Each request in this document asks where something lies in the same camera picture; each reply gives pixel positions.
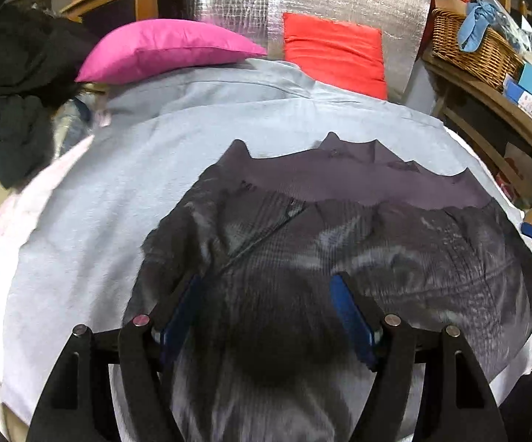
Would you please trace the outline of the light grey bed sheet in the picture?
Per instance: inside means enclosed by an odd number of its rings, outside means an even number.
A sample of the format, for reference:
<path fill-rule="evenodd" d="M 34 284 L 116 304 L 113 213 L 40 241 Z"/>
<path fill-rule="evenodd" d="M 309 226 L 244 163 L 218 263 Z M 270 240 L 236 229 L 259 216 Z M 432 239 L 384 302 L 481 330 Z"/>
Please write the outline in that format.
<path fill-rule="evenodd" d="M 0 312 L 0 397 L 28 432 L 75 326 L 109 331 L 151 313 L 156 304 L 126 314 L 144 242 L 211 166 L 300 201 L 441 210 L 495 200 L 532 252 L 521 211 L 440 121 L 316 82 L 289 63 L 178 70 L 117 88 L 108 112 L 90 146 L 64 158 L 67 173 L 49 197 L 31 202 Z M 532 334 L 496 376 L 482 369 L 498 408 L 531 370 Z M 414 366 L 395 441 L 415 441 L 424 374 Z M 119 441 L 139 441 L 120 366 L 109 375 Z"/>

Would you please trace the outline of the red-orange pillow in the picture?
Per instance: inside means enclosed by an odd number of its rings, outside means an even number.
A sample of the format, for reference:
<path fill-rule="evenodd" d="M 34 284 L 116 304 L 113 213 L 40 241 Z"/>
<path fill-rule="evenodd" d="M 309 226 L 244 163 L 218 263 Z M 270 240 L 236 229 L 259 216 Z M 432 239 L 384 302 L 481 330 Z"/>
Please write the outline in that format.
<path fill-rule="evenodd" d="M 283 23 L 286 61 L 316 81 L 388 98 L 380 29 L 297 13 L 285 13 Z"/>

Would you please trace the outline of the dark grey puffer jacket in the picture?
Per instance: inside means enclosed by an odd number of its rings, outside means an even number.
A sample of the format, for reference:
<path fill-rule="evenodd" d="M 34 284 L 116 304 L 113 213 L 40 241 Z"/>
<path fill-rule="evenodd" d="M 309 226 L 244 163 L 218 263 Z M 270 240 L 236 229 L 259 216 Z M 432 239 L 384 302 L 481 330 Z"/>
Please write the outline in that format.
<path fill-rule="evenodd" d="M 204 283 L 164 388 L 187 441 L 345 441 L 370 392 L 330 282 L 410 324 L 462 329 L 488 377 L 532 334 L 532 252 L 495 200 L 300 201 L 211 166 L 143 245 L 126 311 Z"/>

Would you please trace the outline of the light blue cloth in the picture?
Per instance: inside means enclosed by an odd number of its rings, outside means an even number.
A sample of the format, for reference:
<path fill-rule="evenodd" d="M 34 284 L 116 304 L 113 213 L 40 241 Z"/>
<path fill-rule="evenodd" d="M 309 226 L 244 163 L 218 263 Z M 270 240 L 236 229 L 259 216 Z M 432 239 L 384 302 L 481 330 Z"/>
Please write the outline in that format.
<path fill-rule="evenodd" d="M 499 29 L 499 10 L 485 0 L 470 2 L 466 6 L 466 18 L 457 36 L 458 47 L 462 52 L 477 51 L 489 28 Z"/>

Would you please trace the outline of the wooden shelf unit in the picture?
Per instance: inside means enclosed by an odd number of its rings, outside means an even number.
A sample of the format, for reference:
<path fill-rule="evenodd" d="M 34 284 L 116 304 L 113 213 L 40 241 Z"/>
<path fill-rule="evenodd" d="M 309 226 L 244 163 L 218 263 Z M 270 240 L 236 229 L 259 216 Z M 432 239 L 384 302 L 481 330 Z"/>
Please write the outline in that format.
<path fill-rule="evenodd" d="M 521 177 L 505 159 L 512 144 L 532 158 L 532 118 L 503 94 L 469 73 L 433 56 L 428 49 L 424 67 L 438 94 L 432 115 L 458 133 L 488 169 L 502 173 L 519 195 L 518 206 L 532 224 L 532 179 Z"/>

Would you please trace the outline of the silver foil insulation sheet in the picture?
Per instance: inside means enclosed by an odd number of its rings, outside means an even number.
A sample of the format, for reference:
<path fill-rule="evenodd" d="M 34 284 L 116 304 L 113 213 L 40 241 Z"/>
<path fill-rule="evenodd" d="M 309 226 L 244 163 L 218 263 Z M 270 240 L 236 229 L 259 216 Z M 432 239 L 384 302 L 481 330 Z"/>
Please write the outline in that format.
<path fill-rule="evenodd" d="M 431 0 L 186 0 L 195 20 L 241 34 L 283 56 L 285 13 L 307 14 L 378 28 L 382 32 L 385 79 L 391 101 L 402 100 L 430 12 Z"/>

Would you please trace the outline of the wicker basket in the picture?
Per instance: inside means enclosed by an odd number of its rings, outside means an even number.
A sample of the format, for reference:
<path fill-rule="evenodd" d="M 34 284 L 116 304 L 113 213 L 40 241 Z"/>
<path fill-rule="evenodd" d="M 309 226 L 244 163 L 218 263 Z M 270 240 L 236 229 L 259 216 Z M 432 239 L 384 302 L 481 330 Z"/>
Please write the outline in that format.
<path fill-rule="evenodd" d="M 493 89 L 502 90 L 507 78 L 517 79 L 524 62 L 508 41 L 487 27 L 483 35 L 467 42 L 459 41 L 465 17 L 445 9 L 432 12 L 434 20 L 432 55 L 466 71 Z"/>

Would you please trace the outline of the black clothes pile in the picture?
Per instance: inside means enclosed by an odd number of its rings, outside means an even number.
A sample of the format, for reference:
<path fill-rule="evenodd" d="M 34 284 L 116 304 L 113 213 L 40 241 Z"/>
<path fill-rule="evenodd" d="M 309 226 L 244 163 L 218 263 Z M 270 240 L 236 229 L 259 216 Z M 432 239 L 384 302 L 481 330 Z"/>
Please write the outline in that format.
<path fill-rule="evenodd" d="M 37 9 L 0 9 L 0 184 L 27 180 L 54 156 L 52 117 L 76 94 L 99 38 L 83 24 Z"/>

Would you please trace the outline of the pink pillow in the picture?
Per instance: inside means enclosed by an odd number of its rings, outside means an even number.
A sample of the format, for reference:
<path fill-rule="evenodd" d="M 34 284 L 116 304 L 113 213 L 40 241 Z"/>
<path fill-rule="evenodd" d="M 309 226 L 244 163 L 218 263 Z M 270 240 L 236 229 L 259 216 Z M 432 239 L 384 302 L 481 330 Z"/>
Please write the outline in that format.
<path fill-rule="evenodd" d="M 76 81 L 123 85 L 172 70 L 260 58 L 267 51 L 250 39 L 214 24 L 148 19 L 108 33 L 87 56 Z"/>

